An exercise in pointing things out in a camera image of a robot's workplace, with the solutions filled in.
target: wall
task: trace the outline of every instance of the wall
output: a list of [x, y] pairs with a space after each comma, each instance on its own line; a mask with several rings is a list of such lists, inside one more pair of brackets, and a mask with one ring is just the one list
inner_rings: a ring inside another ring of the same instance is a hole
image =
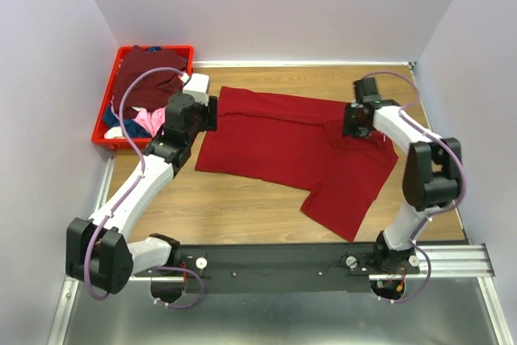
[[0, 343], [47, 342], [65, 229], [92, 210], [90, 143], [116, 42], [94, 0], [0, 0]]
[[192, 44], [196, 60], [408, 61], [451, 0], [95, 0], [119, 44]]
[[434, 129], [461, 140], [467, 234], [485, 242], [495, 286], [517, 338], [515, 0], [453, 0], [416, 67]]

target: pink cloth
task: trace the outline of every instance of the pink cloth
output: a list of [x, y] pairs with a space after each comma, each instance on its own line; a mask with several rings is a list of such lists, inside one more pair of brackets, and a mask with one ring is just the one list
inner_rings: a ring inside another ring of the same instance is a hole
[[142, 108], [133, 120], [154, 137], [162, 124], [165, 123], [165, 107], [150, 113], [145, 108]]

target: red laundry basket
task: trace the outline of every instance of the red laundry basket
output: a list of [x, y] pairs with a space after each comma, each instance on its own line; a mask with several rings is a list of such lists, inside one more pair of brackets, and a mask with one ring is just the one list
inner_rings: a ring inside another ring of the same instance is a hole
[[[141, 48], [149, 48], [151, 46], [141, 46]], [[125, 139], [104, 139], [104, 134], [109, 129], [103, 122], [103, 113], [106, 107], [111, 102], [111, 94], [113, 90], [113, 82], [117, 71], [119, 70], [120, 62], [124, 59], [125, 55], [131, 50], [132, 46], [122, 46], [116, 54], [113, 68], [111, 69], [110, 79], [107, 82], [106, 91], [104, 92], [103, 103], [99, 109], [99, 115], [95, 122], [94, 131], [91, 135], [91, 141], [97, 145], [102, 145], [107, 149], [130, 149], [128, 141]], [[174, 50], [179, 56], [187, 60], [187, 72], [192, 74], [192, 58], [194, 57], [194, 48], [192, 46], [162, 46], [162, 48], [169, 48]], [[151, 141], [151, 138], [135, 138], [135, 144], [138, 148], [143, 149], [147, 143]]]

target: red cloth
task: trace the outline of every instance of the red cloth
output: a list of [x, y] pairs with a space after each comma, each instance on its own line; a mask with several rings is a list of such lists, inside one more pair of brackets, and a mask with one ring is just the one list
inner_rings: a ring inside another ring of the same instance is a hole
[[309, 190], [307, 216], [353, 241], [397, 155], [379, 132], [342, 137], [345, 103], [223, 86], [195, 168]]
[[[164, 48], [156, 52], [146, 52], [140, 46], [133, 46], [125, 55], [119, 71], [113, 82], [113, 109], [118, 115], [120, 101], [131, 83], [147, 70], [169, 66], [178, 70], [187, 69], [187, 61], [174, 50]], [[132, 107], [142, 107], [147, 111], [156, 111], [167, 105], [169, 97], [182, 89], [182, 83], [177, 74], [172, 72], [157, 72], [142, 79], [132, 89], [124, 105], [124, 118], [134, 119], [137, 111]]]

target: wooden table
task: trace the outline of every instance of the wooden table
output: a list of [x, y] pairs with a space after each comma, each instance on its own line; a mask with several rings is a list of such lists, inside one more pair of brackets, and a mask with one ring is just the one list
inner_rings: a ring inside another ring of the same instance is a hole
[[[366, 73], [389, 69], [411, 77], [405, 66], [328, 66], [281, 68], [203, 68], [211, 78], [212, 95], [221, 86], [257, 92], [350, 101], [352, 83]], [[380, 93], [400, 104], [414, 100], [409, 85], [393, 76], [376, 76]], [[427, 125], [422, 107], [409, 114]], [[340, 242], [342, 239], [300, 211], [307, 191], [233, 175], [194, 171], [204, 134], [192, 149], [192, 158], [174, 181], [162, 189], [137, 222], [130, 241], [152, 233], [165, 234], [182, 244], [260, 242]], [[396, 216], [403, 201], [401, 182], [406, 158], [400, 156], [377, 200], [368, 210], [356, 241], [373, 241]], [[108, 198], [134, 170], [134, 152], [120, 151], [111, 179]], [[422, 240], [454, 240], [464, 237], [458, 216], [450, 212], [435, 217]]]

